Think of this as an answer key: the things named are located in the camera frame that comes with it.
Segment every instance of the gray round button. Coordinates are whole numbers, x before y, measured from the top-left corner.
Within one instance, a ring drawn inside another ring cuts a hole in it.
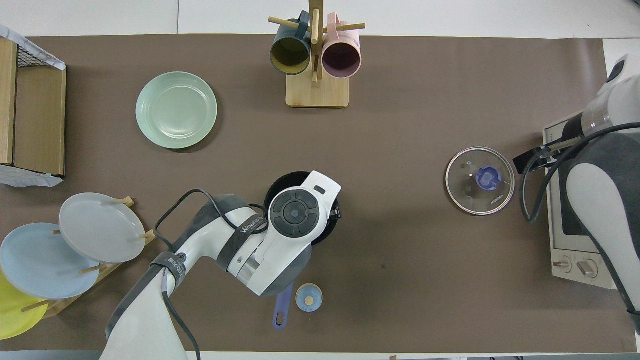
[[[285,220],[294,225],[300,224],[307,217],[307,209],[297,201],[288,203],[282,211]]]

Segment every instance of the mug handle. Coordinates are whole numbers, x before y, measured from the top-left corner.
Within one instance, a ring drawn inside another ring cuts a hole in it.
[[[309,27],[309,13],[302,11],[298,17],[298,30],[296,31],[296,38],[302,40],[307,33]]]
[[[330,13],[328,17],[328,22],[326,25],[327,33],[332,34],[335,38],[340,38],[340,33],[336,29],[336,27],[340,24],[340,19],[338,19],[338,13],[333,12]]]

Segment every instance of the brown table mat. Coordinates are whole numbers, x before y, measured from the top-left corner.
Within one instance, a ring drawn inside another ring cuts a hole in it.
[[[202,259],[172,297],[202,350],[635,351],[616,291],[551,276],[546,213],[526,224],[514,198],[472,217],[443,184],[458,151],[481,145],[511,159],[541,142],[544,125],[581,110],[606,79],[601,41],[363,37],[349,107],[304,110],[285,105],[272,39],[34,39],[68,65],[68,176],[51,189],[0,187],[0,238],[56,223],[80,192],[134,197],[149,228],[189,189],[261,202],[280,175],[318,170],[342,185],[344,218],[296,285],[318,284],[322,308],[292,305],[287,328],[275,331],[275,298]],[[173,70],[204,79],[219,106],[212,133],[182,151],[148,141],[134,111],[145,84]],[[165,232],[177,236],[201,204],[190,202]],[[150,246],[3,350],[102,349],[114,308],[162,250]]]

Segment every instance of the blue pan handle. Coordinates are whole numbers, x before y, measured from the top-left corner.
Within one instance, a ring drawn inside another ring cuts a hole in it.
[[[278,294],[276,300],[276,308],[273,311],[273,328],[276,330],[284,330],[287,326],[287,318],[289,317],[289,308],[291,305],[291,295],[293,294],[293,282],[283,292]]]

